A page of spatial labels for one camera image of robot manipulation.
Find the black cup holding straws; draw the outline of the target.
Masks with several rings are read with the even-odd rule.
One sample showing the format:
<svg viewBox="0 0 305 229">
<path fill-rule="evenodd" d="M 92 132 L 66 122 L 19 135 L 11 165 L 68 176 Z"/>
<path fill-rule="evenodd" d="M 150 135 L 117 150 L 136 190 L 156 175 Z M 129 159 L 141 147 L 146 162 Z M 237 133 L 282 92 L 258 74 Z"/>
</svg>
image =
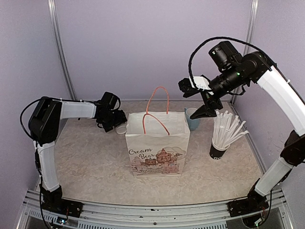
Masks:
<svg viewBox="0 0 305 229">
<path fill-rule="evenodd" d="M 214 160 L 219 160 L 222 158 L 224 153 L 227 151 L 227 149 L 230 147 L 230 145 L 226 146 L 225 148 L 220 148 L 214 144 L 214 142 L 211 143 L 210 152 L 209 155 Z"/>
</svg>

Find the white paper takeout bag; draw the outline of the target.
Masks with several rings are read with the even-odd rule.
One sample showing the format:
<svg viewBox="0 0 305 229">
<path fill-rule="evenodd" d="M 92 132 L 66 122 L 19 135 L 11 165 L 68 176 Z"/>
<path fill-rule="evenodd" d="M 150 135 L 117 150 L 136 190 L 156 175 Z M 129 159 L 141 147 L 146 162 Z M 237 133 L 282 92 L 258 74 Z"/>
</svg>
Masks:
<svg viewBox="0 0 305 229">
<path fill-rule="evenodd" d="M 135 177 L 182 174 L 190 138 L 184 112 L 144 112 L 128 115 L 125 139 Z"/>
</svg>

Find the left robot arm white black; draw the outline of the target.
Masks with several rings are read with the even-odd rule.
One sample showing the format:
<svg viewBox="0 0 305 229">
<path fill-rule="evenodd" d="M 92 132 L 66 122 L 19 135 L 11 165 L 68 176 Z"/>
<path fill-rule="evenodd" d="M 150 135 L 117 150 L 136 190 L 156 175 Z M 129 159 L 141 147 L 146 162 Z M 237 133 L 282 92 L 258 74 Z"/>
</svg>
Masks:
<svg viewBox="0 0 305 229">
<path fill-rule="evenodd" d="M 66 209 L 67 202 L 62 198 L 54 159 L 61 120 L 94 119 L 99 128 L 109 132 L 126 123 L 127 118 L 120 109 L 120 98 L 110 92 L 105 92 L 97 101 L 62 100 L 44 96 L 36 103 L 28 127 L 35 147 L 35 164 L 41 178 L 40 189 L 44 202 L 56 212 L 62 212 Z"/>
</svg>

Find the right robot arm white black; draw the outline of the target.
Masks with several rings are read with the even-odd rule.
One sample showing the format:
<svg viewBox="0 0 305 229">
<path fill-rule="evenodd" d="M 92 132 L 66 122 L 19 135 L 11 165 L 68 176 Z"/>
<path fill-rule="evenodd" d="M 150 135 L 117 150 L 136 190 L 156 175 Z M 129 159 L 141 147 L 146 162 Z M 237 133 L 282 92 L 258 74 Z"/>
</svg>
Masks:
<svg viewBox="0 0 305 229">
<path fill-rule="evenodd" d="M 204 75 L 194 76 L 192 62 L 195 54 L 208 42 L 220 40 L 209 55 L 217 65 L 220 75 L 209 80 Z M 255 211 L 266 200 L 266 195 L 283 182 L 292 169 L 305 159 L 305 102 L 295 88 L 278 69 L 277 64 L 261 49 L 248 44 L 255 51 L 242 56 L 232 45 L 233 38 L 214 37 L 205 40 L 191 54 L 188 62 L 189 84 L 184 97 L 200 93 L 204 104 L 191 116 L 191 119 L 216 117 L 221 109 L 220 99 L 231 94 L 238 87 L 259 85 L 277 104 L 293 127 L 280 156 L 274 161 L 262 178 L 252 186 L 247 197 L 237 201 L 249 211 Z"/>
</svg>

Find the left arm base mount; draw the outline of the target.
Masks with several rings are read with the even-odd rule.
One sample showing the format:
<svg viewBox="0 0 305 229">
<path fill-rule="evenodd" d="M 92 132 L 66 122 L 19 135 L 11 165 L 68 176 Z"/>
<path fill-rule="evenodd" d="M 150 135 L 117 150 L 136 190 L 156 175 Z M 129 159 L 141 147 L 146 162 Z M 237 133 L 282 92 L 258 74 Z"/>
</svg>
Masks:
<svg viewBox="0 0 305 229">
<path fill-rule="evenodd" d="M 62 199 L 59 204 L 43 202 L 42 208 L 44 210 L 47 210 L 47 211 L 50 211 L 53 213 L 66 215 L 68 217 L 79 218 L 81 215 L 82 208 L 83 208 L 83 203 L 78 202 L 78 201 Z"/>
</svg>

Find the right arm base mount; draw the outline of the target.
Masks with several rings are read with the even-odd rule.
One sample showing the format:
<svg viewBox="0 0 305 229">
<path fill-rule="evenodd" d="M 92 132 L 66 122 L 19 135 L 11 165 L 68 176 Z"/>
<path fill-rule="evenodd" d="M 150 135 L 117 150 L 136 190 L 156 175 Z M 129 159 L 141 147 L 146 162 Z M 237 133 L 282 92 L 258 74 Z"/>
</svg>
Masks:
<svg viewBox="0 0 305 229">
<path fill-rule="evenodd" d="M 230 201 L 227 203 L 227 206 L 230 217 L 246 215 L 269 208 L 266 199 L 263 199 L 262 202 L 258 203 L 257 201 L 248 198 Z"/>
</svg>

